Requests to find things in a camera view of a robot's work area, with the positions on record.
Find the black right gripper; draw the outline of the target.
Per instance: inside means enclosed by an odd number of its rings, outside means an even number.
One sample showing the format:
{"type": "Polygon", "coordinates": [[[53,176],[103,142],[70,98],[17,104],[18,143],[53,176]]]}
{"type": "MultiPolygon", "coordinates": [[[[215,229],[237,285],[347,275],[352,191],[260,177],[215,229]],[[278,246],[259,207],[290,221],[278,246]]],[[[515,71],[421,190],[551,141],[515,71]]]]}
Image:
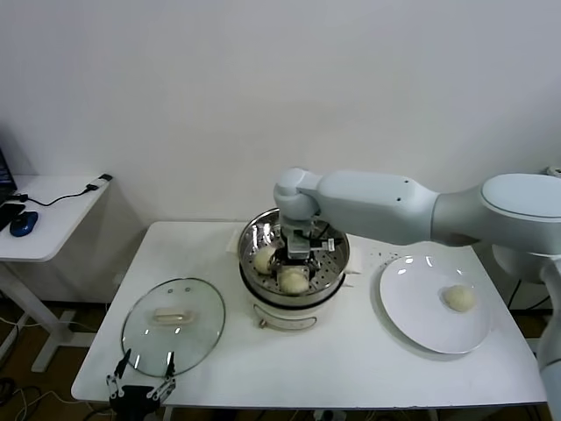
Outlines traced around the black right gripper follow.
{"type": "Polygon", "coordinates": [[[321,269],[321,263],[315,255],[315,251],[321,245],[319,237],[312,233],[305,234],[302,230],[282,229],[283,248],[276,248],[270,258],[270,272],[273,277],[282,270],[283,266],[304,266],[308,268],[308,279],[310,282],[321,269]]]}

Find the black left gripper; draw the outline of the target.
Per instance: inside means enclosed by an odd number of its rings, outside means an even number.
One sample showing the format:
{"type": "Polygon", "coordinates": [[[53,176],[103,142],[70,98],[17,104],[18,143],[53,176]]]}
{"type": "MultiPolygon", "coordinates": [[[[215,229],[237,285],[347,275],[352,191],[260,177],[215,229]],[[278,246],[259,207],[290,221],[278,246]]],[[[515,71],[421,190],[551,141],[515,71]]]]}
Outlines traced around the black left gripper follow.
{"type": "Polygon", "coordinates": [[[174,352],[169,352],[167,355],[167,368],[160,386],[153,388],[124,385],[122,387],[121,380],[128,367],[130,356],[129,348],[114,371],[106,376],[110,407],[116,413],[117,421],[143,421],[146,416],[156,412],[160,407],[160,400],[167,400],[176,387],[174,352]]]}

